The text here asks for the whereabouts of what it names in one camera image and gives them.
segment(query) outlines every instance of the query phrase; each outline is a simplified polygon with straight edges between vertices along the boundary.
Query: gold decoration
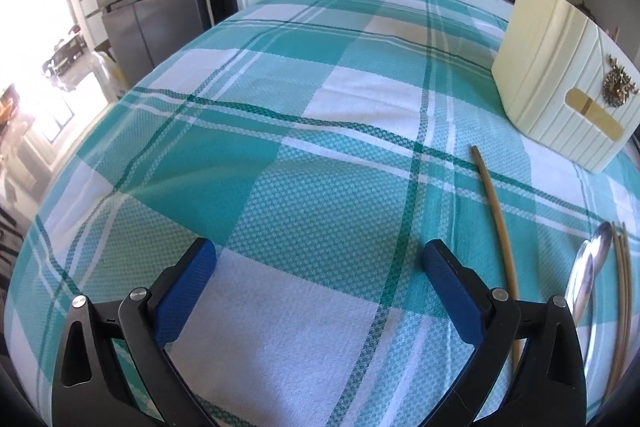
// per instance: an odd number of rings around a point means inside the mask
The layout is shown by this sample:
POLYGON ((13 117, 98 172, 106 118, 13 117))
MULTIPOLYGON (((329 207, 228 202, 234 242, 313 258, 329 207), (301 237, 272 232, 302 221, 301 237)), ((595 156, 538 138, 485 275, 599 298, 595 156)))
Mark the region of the gold decoration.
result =
POLYGON ((602 95, 605 102, 611 107, 622 107, 631 94, 638 94, 639 90, 631 77, 626 73, 625 67, 618 65, 618 59, 609 55, 609 64, 613 68, 604 79, 602 95))

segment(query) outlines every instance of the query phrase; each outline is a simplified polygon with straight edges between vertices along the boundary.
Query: metal screw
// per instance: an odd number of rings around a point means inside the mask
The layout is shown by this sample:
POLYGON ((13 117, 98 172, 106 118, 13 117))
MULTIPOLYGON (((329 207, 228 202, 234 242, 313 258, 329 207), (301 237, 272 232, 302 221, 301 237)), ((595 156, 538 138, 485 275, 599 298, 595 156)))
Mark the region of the metal screw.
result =
POLYGON ((84 295, 79 295, 79 296, 75 297, 71 301, 71 305, 74 308, 82 308, 82 306, 84 306, 85 302, 86 302, 86 297, 84 295))
POLYGON ((564 300, 564 297, 561 297, 559 295, 555 295, 554 296, 554 304, 556 306, 558 306, 558 308, 564 308, 566 306, 566 301, 564 300))
POLYGON ((496 288, 491 292, 491 295, 494 296, 495 300, 500 302, 505 302, 509 298, 509 294, 502 288, 496 288))
POLYGON ((146 288, 136 288, 129 294, 132 301, 142 301, 146 297, 146 288))

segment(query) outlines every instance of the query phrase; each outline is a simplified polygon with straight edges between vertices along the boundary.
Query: table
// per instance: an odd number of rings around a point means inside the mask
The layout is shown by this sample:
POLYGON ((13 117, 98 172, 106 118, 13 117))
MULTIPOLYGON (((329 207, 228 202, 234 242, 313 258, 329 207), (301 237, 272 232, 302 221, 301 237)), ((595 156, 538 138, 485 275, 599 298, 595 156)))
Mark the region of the table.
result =
MULTIPOLYGON (((522 136, 490 72, 506 25, 456 0, 265 0, 156 68, 66 166, 15 267, 7 344, 41 415, 50 422, 72 298, 122 299, 202 236, 218 267, 168 352, 215 418, 417 426, 471 349, 421 248, 441 238, 487 286, 506 285, 471 144, 494 179, 522 299, 562 295, 603 220, 626 222, 637 290, 638 155, 625 149, 594 176, 522 136)), ((614 344, 614 258, 594 293, 589 415, 614 344)))

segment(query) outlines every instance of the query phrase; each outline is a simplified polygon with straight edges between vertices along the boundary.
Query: cream colored container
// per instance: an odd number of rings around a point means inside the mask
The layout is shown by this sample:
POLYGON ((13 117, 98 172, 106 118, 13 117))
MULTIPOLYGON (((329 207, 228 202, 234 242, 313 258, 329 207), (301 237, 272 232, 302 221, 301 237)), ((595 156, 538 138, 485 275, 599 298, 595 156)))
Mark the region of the cream colored container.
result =
POLYGON ((631 60, 572 4, 516 0, 492 67, 514 126, 596 174, 640 124, 640 94, 618 108, 604 99, 609 56, 640 83, 631 60))

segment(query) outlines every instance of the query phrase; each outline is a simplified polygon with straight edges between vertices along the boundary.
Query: tablecloth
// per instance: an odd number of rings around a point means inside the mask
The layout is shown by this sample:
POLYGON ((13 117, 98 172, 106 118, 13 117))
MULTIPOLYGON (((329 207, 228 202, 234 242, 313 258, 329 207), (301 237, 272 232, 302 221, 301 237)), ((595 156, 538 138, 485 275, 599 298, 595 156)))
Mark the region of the tablecloth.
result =
MULTIPOLYGON (((66 166, 15 267, 7 343, 43 418, 72 298, 122 299, 202 236, 218 267, 168 352, 213 417, 417 426, 472 349, 420 268, 425 242, 441 238, 487 286, 506 287, 472 144, 522 299, 562 295, 603 220, 626 222, 638 281, 637 155, 594 176, 521 135, 490 71, 506 26, 455 0, 265 0, 156 68, 66 166)), ((590 415, 610 369, 616 285, 609 255, 579 328, 584 340, 598 325, 590 415)))

